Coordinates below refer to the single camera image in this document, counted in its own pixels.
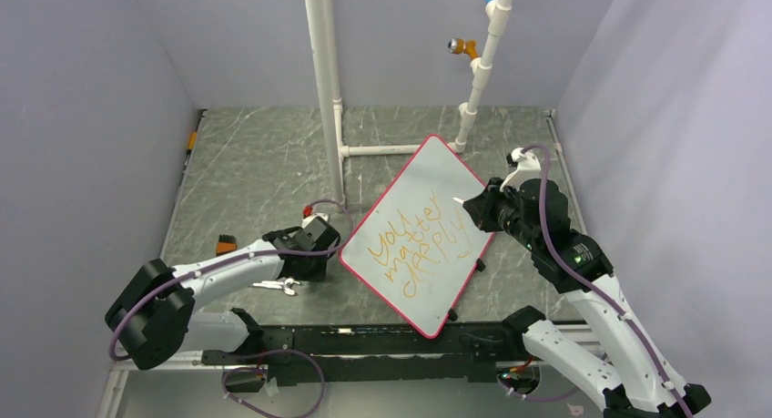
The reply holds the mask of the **pink framed whiteboard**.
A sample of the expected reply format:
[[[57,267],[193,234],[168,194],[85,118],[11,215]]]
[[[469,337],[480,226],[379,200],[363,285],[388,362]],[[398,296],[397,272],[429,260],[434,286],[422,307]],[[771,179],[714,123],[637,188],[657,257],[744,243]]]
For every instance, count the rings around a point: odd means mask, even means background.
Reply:
[[[437,337],[493,238],[453,198],[484,186],[429,135],[357,225],[341,265],[423,337]]]

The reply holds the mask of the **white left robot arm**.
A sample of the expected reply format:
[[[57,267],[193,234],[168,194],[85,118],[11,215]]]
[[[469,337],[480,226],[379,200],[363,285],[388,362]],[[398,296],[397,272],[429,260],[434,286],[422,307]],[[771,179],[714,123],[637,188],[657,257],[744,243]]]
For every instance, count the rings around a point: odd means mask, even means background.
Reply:
[[[322,216],[264,234],[209,260],[169,266],[146,262],[105,315],[112,331],[108,355],[139,370],[158,367],[179,352],[223,352],[240,363],[264,351],[264,331],[239,308],[205,312],[210,303],[256,284],[289,291],[322,280],[341,235]]]

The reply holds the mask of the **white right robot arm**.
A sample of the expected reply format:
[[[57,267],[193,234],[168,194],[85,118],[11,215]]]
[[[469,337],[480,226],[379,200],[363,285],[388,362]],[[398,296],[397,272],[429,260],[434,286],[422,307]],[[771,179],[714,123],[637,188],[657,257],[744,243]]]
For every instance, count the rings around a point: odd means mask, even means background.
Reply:
[[[507,355],[549,363],[605,417],[692,417],[712,402],[704,386],[687,382],[653,345],[601,247],[573,229],[568,198],[553,181],[532,178],[515,189],[491,178],[461,205],[476,228],[505,233],[528,250],[537,272],[581,314],[607,357],[567,339],[533,306],[503,320]]]

